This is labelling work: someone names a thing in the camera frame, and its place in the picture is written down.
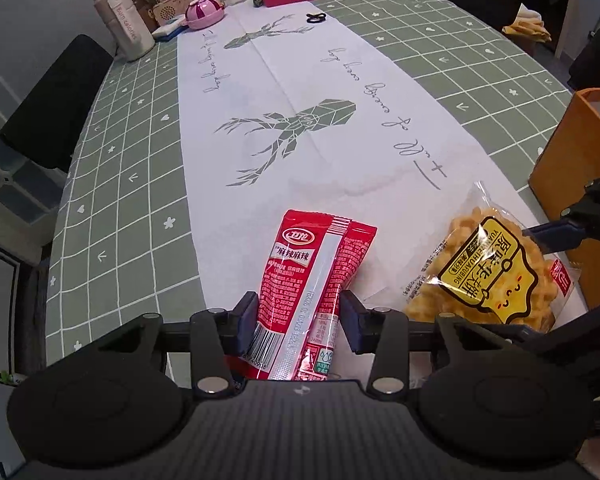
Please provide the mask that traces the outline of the yellow label crispy snack bag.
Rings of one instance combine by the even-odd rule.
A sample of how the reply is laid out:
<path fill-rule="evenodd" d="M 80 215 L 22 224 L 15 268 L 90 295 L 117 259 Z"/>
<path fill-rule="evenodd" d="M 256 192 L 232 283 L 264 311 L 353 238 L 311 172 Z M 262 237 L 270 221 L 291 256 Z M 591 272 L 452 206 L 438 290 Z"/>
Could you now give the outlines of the yellow label crispy snack bag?
<path fill-rule="evenodd" d="M 482 182 L 471 185 L 445 236 L 401 287 L 406 315 L 432 322 L 454 314 L 477 324 L 522 324 L 548 332 L 580 270 L 556 252 L 541 252 L 523 230 Z"/>

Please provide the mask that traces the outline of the red spicy strip packet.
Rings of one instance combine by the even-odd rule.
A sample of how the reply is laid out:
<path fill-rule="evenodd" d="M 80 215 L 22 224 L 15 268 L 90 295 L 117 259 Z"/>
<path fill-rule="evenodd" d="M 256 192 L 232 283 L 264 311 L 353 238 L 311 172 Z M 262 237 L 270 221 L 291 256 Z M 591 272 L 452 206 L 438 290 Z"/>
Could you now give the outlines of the red spicy strip packet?
<path fill-rule="evenodd" d="M 339 294 L 377 234 L 374 226 L 324 212 L 287 210 L 265 263 L 257 324 L 230 367 L 243 378 L 318 382 L 329 375 Z"/>

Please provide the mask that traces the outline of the orange cardboard box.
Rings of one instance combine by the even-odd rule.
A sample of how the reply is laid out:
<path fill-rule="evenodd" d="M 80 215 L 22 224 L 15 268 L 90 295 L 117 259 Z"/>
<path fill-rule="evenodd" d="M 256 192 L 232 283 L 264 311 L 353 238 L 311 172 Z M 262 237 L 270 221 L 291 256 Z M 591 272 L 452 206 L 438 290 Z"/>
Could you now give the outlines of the orange cardboard box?
<path fill-rule="evenodd" d="M 547 218 L 556 220 L 577 203 L 585 185 L 600 178 L 600 89 L 575 93 L 529 178 Z M 600 242 L 584 240 L 567 252 L 580 269 L 580 289 L 589 308 L 600 305 Z"/>

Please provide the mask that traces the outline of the green checked tablecloth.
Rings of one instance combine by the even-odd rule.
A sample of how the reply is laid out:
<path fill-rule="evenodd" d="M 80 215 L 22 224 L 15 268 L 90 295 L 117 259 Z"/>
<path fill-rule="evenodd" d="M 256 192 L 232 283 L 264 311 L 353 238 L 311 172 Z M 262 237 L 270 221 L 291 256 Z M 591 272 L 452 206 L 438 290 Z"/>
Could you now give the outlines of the green checked tablecloth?
<path fill-rule="evenodd" d="M 480 142 L 521 198 L 571 93 L 446 0 L 318 0 L 414 77 Z M 55 362 L 137 315 L 185 321 L 204 306 L 185 219 L 176 45 L 115 62 L 81 133 L 62 196 L 46 304 Z"/>

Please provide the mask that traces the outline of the folded cloth stack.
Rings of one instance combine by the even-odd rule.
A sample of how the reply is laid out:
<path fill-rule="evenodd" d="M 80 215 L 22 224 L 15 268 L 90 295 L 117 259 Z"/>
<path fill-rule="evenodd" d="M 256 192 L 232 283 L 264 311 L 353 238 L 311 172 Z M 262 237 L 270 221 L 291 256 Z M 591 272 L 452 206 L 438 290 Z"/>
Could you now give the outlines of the folded cloth stack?
<path fill-rule="evenodd" d="M 546 44 L 552 41 L 542 15 L 521 3 L 512 24 L 505 25 L 502 33 L 517 44 Z"/>

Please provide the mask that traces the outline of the white table runner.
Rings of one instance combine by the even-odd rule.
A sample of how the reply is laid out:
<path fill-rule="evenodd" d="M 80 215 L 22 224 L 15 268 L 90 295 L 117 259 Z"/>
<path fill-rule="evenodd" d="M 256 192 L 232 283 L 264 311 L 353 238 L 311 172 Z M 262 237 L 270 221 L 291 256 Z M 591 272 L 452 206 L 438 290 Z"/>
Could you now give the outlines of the white table runner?
<path fill-rule="evenodd" d="M 539 222 L 479 142 L 413 78 L 311 3 L 226 11 L 178 37 L 183 171 L 204 300 L 260 294 L 287 210 L 374 226 L 351 283 L 397 307 L 480 181 L 524 226 Z M 329 375 L 358 378 L 338 332 Z"/>

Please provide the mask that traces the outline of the black chair left side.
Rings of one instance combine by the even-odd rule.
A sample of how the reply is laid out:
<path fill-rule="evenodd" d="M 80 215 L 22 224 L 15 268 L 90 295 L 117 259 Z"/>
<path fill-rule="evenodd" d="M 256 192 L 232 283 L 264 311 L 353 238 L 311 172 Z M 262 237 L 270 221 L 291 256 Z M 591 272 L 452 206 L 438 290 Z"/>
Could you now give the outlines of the black chair left side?
<path fill-rule="evenodd" d="M 1 128 L 1 140 L 38 166 L 68 171 L 111 64 L 95 40 L 76 36 Z"/>

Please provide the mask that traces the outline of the blue white small box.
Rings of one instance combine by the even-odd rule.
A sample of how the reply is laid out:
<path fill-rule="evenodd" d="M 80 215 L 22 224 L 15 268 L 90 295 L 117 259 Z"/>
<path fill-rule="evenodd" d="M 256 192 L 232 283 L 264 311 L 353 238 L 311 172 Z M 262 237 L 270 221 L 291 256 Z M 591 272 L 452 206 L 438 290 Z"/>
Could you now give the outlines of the blue white small box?
<path fill-rule="evenodd" d="M 181 34 L 186 29 L 186 17 L 184 14 L 181 14 L 177 15 L 175 18 L 172 18 L 172 20 L 166 22 L 166 24 L 156 28 L 151 33 L 151 36 L 153 36 L 157 42 L 166 42 L 178 36 L 178 34 Z"/>

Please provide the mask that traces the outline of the white thermos bottle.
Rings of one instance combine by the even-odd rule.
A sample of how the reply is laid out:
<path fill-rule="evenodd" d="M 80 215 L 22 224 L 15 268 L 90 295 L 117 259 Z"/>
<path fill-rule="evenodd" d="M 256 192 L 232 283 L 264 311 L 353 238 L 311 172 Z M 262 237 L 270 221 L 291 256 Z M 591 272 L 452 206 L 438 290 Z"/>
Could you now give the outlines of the white thermos bottle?
<path fill-rule="evenodd" d="M 93 3 L 129 62 L 138 60 L 154 47 L 154 37 L 132 0 L 93 0 Z"/>

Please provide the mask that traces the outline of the black hair clip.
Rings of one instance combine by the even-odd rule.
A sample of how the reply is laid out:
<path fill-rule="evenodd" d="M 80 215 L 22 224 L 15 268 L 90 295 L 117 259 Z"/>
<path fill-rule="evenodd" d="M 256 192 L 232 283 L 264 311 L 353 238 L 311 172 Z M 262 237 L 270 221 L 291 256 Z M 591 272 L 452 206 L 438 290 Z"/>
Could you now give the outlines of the black hair clip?
<path fill-rule="evenodd" d="M 323 12 L 306 14 L 306 21 L 309 24 L 324 23 L 324 21 L 326 21 L 326 18 L 327 18 L 327 15 Z"/>

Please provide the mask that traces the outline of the pink round container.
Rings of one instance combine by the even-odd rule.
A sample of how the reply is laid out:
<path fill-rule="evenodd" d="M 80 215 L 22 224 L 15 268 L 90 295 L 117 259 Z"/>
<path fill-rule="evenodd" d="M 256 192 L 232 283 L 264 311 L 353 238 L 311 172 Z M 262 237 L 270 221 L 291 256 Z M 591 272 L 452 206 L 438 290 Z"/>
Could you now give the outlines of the pink round container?
<path fill-rule="evenodd" d="M 195 0 L 189 3 L 185 12 L 186 25 L 191 30 L 208 28 L 225 16 L 225 6 L 218 0 Z"/>

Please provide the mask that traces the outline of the beige speaker box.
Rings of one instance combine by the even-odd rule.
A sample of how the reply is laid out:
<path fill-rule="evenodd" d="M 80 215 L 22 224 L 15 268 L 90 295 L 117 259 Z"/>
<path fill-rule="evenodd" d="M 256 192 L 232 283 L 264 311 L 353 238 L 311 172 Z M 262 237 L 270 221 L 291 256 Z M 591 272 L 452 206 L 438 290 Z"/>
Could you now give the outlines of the beige speaker box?
<path fill-rule="evenodd" d="M 192 0 L 163 0 L 152 7 L 152 14 L 160 26 L 186 13 Z"/>

